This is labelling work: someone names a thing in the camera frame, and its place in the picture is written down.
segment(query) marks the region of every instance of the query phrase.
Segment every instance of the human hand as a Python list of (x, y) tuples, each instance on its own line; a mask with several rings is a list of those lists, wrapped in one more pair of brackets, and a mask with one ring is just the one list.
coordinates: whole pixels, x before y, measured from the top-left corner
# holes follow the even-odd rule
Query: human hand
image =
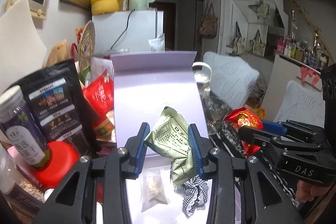
[(299, 181), (297, 183), (297, 190), (295, 193), (295, 198), (300, 202), (312, 201), (314, 197), (324, 195), (330, 189), (329, 187), (322, 187), (318, 185), (313, 185), (308, 182)]

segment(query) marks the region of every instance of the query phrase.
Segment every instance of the red bottle cap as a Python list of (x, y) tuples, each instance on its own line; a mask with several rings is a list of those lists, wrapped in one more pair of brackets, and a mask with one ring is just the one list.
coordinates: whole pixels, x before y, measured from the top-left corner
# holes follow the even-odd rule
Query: red bottle cap
[(79, 159), (75, 149), (65, 142), (48, 143), (52, 151), (52, 160), (49, 166), (42, 171), (34, 171), (41, 184), (49, 188), (55, 188), (65, 174)]

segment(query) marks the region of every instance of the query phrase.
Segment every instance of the white chair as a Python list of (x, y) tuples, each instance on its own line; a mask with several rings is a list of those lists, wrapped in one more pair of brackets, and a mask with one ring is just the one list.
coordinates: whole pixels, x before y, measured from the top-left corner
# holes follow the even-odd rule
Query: white chair
[(274, 122), (294, 120), (324, 128), (325, 102), (322, 93), (303, 88), (289, 81)]
[(232, 109), (245, 105), (258, 79), (259, 71), (240, 57), (214, 52), (206, 52), (203, 62), (212, 68), (211, 91)]

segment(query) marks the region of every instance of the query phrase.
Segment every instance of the green snack packet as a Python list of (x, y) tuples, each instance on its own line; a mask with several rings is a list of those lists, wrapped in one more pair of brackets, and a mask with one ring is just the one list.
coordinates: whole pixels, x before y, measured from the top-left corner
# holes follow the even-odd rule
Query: green snack packet
[(173, 159), (171, 176), (174, 188), (196, 176), (188, 143), (189, 124), (171, 107), (165, 107), (154, 129), (146, 136), (149, 148)]

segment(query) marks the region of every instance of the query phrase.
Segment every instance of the red packaging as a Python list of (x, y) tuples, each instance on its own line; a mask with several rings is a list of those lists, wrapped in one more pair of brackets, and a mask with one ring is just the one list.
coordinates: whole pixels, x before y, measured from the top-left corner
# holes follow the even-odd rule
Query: red packaging
[(285, 50), (285, 42), (278, 39), (277, 40), (277, 53), (283, 54)]
[[(245, 107), (235, 109), (225, 118), (225, 120), (231, 124), (236, 131), (238, 131), (238, 129), (242, 126), (254, 127), (260, 130), (263, 129), (263, 123), (260, 121), (258, 116)], [(241, 143), (247, 156), (253, 155), (260, 149), (257, 145), (249, 144), (244, 141)]]
[(83, 94), (100, 116), (114, 108), (114, 84), (107, 71), (85, 88)]

